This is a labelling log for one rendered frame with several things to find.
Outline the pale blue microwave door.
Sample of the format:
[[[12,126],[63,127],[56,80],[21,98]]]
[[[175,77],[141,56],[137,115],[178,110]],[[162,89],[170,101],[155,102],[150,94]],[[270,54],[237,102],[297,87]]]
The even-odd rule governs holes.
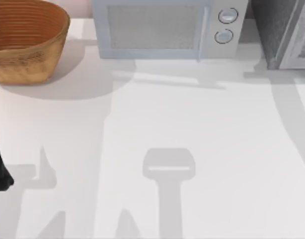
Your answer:
[[[197,59],[212,0],[92,0],[104,59]]]

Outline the pale microwave oven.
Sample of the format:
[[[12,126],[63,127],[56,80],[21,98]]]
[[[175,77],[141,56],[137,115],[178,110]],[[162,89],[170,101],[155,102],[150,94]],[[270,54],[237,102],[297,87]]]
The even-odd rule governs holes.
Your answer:
[[[216,59],[216,58],[232,58],[235,55],[239,38],[245,18],[249,0],[212,0],[212,7],[209,10],[207,18],[207,26],[205,39],[203,43],[203,59]],[[222,24],[218,20],[218,14],[221,10],[227,8],[235,8],[239,15],[235,22],[231,24]],[[232,41],[227,44],[218,44],[214,35],[218,31],[229,29],[234,33]]]

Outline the brown woven basket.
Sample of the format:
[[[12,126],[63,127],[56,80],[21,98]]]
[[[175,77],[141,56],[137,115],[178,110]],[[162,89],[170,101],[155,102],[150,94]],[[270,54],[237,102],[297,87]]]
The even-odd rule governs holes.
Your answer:
[[[47,81],[61,57],[70,16],[44,0],[0,0],[0,84]]]

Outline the round microwave knob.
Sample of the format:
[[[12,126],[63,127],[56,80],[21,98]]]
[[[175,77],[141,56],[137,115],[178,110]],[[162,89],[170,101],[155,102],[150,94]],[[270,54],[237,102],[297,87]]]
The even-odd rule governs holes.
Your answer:
[[[227,44],[232,41],[234,33],[229,29],[218,31],[214,35],[214,39],[218,44]]]
[[[218,20],[222,24],[231,24],[237,20],[238,15],[239,13],[235,8],[227,8],[219,12]]]

